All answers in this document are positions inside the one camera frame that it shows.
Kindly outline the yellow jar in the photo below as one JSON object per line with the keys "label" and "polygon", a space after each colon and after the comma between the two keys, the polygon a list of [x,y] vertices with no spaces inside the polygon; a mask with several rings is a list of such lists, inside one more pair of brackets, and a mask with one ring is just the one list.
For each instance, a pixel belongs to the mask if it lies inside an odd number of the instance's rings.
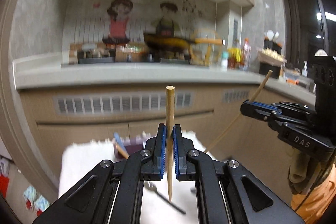
{"label": "yellow jar", "polygon": [[228,67],[238,69],[242,63],[242,50],[240,48],[228,48]]}

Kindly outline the black utensil cup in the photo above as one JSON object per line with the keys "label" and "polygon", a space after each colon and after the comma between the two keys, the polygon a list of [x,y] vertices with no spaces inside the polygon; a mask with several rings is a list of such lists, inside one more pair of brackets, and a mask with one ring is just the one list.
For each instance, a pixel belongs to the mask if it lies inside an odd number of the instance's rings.
{"label": "black utensil cup", "polygon": [[268,30],[264,33],[264,49],[271,49],[273,51],[276,51],[279,55],[282,51],[282,44],[277,41],[279,37],[279,32],[273,32],[272,30]]}

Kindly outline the wooden chopstick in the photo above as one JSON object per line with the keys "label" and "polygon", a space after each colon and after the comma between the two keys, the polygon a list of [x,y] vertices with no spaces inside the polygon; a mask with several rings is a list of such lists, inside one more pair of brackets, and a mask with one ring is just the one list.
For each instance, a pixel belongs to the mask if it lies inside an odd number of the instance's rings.
{"label": "wooden chopstick", "polygon": [[166,172],[167,172],[167,188],[169,201],[172,199],[173,192],[173,127],[174,127],[174,113],[175,113],[175,87],[166,87]]}
{"label": "wooden chopstick", "polygon": [[[248,100],[248,102],[255,101],[255,99],[258,97],[258,95],[264,89],[264,86],[268,82],[268,80],[271,77],[272,73],[273,73],[272,70],[268,71],[268,73],[266,74],[264,80],[259,85],[259,87],[257,88],[257,90],[254,92],[254,94],[252,95],[252,97]],[[213,149],[224,138],[224,136],[226,135],[226,133],[228,133],[231,130],[231,128],[240,119],[241,116],[242,116],[242,114],[241,114],[241,112],[239,112],[238,115],[232,120],[232,122],[226,127],[226,129],[210,145],[208,145],[207,148],[203,152],[207,153],[211,149]]]}

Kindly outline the black yellow wok pan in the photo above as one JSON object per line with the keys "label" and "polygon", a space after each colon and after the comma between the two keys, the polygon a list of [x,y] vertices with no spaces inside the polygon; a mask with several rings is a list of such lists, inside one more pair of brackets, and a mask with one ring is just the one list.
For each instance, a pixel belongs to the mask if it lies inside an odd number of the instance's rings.
{"label": "black yellow wok pan", "polygon": [[147,47],[154,51],[184,52],[195,44],[223,45],[223,39],[187,39],[175,36],[161,36],[148,32],[143,33],[143,39]]}

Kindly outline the condiment bottle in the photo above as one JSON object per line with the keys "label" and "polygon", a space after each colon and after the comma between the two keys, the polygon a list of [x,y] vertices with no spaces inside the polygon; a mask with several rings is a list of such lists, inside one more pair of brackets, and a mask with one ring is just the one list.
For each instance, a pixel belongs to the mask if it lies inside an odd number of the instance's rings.
{"label": "condiment bottle", "polygon": [[249,62],[251,59],[251,45],[249,43],[249,39],[244,39],[243,44],[243,70],[247,71],[249,67]]}

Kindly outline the blue plastic spoon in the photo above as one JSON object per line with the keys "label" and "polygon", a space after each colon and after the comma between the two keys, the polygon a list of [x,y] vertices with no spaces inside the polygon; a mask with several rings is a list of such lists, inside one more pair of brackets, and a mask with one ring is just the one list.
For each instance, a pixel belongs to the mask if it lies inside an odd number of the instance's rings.
{"label": "blue plastic spoon", "polygon": [[121,141],[120,135],[117,132],[114,132],[113,135],[116,143],[121,147],[123,145],[123,142]]}

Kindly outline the purple utensil holder box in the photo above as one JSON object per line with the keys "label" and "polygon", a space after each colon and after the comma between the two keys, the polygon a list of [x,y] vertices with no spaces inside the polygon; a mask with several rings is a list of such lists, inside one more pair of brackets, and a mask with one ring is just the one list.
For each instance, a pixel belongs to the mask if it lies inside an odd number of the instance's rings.
{"label": "purple utensil holder box", "polygon": [[[124,150],[126,150],[129,155],[132,155],[135,152],[138,152],[138,151],[144,149],[146,139],[141,137],[141,136],[137,136],[137,137],[131,138],[131,139],[130,138],[121,138],[121,141],[123,142],[123,145],[121,147]],[[114,157],[116,158],[116,160],[117,161],[124,160],[124,158],[121,155],[119,155],[117,150],[116,150],[115,139],[113,139],[113,144],[114,144]]]}

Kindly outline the gas stove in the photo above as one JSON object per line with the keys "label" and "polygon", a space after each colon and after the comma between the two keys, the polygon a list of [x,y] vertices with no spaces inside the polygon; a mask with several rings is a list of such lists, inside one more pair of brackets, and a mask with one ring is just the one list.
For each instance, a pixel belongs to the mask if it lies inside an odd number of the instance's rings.
{"label": "gas stove", "polygon": [[156,51],[146,44],[130,43],[112,45],[103,42],[89,42],[70,45],[63,60],[70,64],[111,64],[111,63],[163,63],[189,64],[190,55],[186,52]]}

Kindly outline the red box on floor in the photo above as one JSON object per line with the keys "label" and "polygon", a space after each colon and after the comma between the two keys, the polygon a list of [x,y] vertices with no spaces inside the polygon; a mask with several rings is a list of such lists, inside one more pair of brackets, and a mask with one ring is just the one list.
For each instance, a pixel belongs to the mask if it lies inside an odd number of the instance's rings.
{"label": "red box on floor", "polygon": [[0,175],[0,193],[4,198],[6,198],[7,195],[9,181],[10,179],[8,177],[5,177],[3,174]]}

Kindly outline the black pot with basket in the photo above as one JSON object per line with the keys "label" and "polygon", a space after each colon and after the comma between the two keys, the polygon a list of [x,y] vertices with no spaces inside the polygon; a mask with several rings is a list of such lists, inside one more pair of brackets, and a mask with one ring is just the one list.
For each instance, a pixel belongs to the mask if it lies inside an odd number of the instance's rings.
{"label": "black pot with basket", "polygon": [[258,50],[257,58],[260,62],[259,73],[261,75],[267,75],[269,70],[271,70],[271,77],[273,79],[280,77],[281,68],[287,62],[283,55],[280,55],[270,48]]}

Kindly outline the wooden spoon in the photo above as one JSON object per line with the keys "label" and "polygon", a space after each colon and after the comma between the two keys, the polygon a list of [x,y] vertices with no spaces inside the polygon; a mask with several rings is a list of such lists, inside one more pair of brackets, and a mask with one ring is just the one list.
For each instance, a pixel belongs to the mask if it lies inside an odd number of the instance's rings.
{"label": "wooden spoon", "polygon": [[129,154],[127,153],[126,150],[124,150],[122,147],[120,147],[117,143],[115,144],[116,150],[119,155],[121,155],[124,159],[129,158]]}

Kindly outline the long grey vent grille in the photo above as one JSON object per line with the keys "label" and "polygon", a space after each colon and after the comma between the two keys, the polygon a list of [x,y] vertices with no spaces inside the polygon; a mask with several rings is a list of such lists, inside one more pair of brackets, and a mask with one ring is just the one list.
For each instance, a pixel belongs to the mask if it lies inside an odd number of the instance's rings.
{"label": "long grey vent grille", "polygon": [[60,115],[99,116],[121,113],[161,111],[166,107],[166,93],[95,93],[55,96],[55,110]]}

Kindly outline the cartoon wall sticker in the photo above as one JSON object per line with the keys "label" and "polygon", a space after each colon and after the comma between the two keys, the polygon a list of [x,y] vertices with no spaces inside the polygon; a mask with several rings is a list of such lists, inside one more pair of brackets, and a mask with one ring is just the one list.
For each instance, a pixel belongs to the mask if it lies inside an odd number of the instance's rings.
{"label": "cartoon wall sticker", "polygon": [[[108,36],[110,17],[108,7],[114,0],[70,0],[63,30],[62,50],[69,51],[72,44],[98,43]],[[131,42],[143,43],[144,32],[154,32],[163,18],[162,3],[177,6],[171,12],[177,24],[174,34],[183,38],[205,35],[212,38],[215,32],[216,8],[208,0],[130,0],[133,8],[127,16],[126,37]]]}

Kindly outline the grey kitchen countertop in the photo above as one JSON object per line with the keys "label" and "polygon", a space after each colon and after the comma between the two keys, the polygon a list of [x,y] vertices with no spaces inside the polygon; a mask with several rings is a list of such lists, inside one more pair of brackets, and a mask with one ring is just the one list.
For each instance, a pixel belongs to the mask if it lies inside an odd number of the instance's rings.
{"label": "grey kitchen countertop", "polygon": [[251,84],[263,75],[222,69],[155,63],[63,65],[62,53],[46,53],[13,60],[17,90],[107,84]]}

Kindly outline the metal spoon black handle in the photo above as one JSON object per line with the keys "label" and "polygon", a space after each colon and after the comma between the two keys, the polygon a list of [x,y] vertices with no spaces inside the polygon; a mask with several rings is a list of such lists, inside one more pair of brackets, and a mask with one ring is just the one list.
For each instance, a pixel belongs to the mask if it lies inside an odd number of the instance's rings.
{"label": "metal spoon black handle", "polygon": [[161,198],[163,201],[165,201],[165,203],[167,203],[168,205],[170,205],[170,206],[171,206],[172,208],[174,208],[176,211],[180,212],[180,213],[183,214],[183,215],[186,215],[186,212],[185,212],[183,209],[181,209],[180,207],[178,207],[177,205],[175,205],[174,203],[172,203],[171,201],[169,201],[168,198],[166,198],[163,194],[161,194],[161,193],[158,191],[156,185],[155,185],[153,182],[151,182],[151,181],[145,181],[145,182],[144,182],[144,187],[145,187],[148,191],[155,193],[159,198]]}

